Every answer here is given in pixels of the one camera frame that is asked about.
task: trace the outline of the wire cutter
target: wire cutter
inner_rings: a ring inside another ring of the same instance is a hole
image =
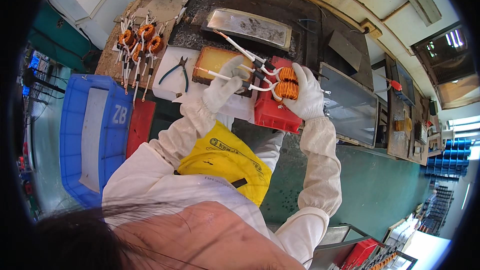
[[[175,67],[171,68],[168,72],[166,72],[162,78],[160,79],[160,81],[158,82],[158,84],[161,84],[162,81],[169,75],[173,72],[173,70],[177,69],[178,67],[182,66],[183,68],[183,75],[185,76],[185,93],[188,92],[188,76],[187,76],[187,70],[185,69],[185,64],[187,63],[187,60],[188,60],[188,57],[183,60],[183,56],[180,58],[180,62],[178,63],[178,65],[176,65]]]

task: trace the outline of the gloved hand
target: gloved hand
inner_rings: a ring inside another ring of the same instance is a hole
[[[226,81],[215,77],[210,83],[210,87],[203,91],[201,99],[207,109],[213,114],[219,112],[219,109],[227,102],[233,93],[243,89],[242,80],[250,77],[247,71],[237,68],[241,63],[243,63],[243,55],[236,56],[226,62],[220,69],[219,74],[231,77],[232,79]]]
[[[298,78],[298,99],[283,99],[283,103],[295,115],[303,120],[324,117],[324,93],[320,83],[307,67],[297,63],[292,64]]]

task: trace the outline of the concrete floor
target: concrete floor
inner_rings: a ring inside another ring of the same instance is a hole
[[[69,71],[61,71],[62,77],[69,75]],[[157,106],[150,138],[156,138],[159,130],[167,129],[181,117],[179,104],[158,98],[154,101]],[[39,206],[43,212],[77,206],[63,189],[60,178],[58,136],[62,103],[63,100],[52,98],[33,127],[37,168],[34,177]],[[266,135],[272,133],[272,129],[236,119],[232,132],[255,149]],[[298,210],[297,198],[303,189],[307,165],[299,141],[298,135],[285,136],[270,188],[260,207],[267,223],[284,223]],[[336,153],[342,164],[343,202],[330,219],[331,225],[348,223],[381,239],[390,225],[411,213],[428,194],[429,181],[419,174],[418,164],[388,159],[346,146],[337,146]]]

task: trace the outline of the yellow plastic bag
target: yellow plastic bag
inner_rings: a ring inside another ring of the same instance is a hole
[[[244,183],[237,190],[257,206],[264,200],[272,177],[270,168],[219,121],[180,162],[177,171],[181,175],[223,177],[234,186]]]

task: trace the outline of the blue plastic crate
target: blue plastic crate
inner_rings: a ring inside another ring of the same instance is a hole
[[[100,194],[79,182],[82,175],[82,129],[90,88],[108,90],[98,152]],[[125,161],[133,98],[133,94],[125,95],[125,89],[110,76],[72,74],[69,78],[60,122],[60,171],[63,187],[83,207],[101,205],[103,188]]]

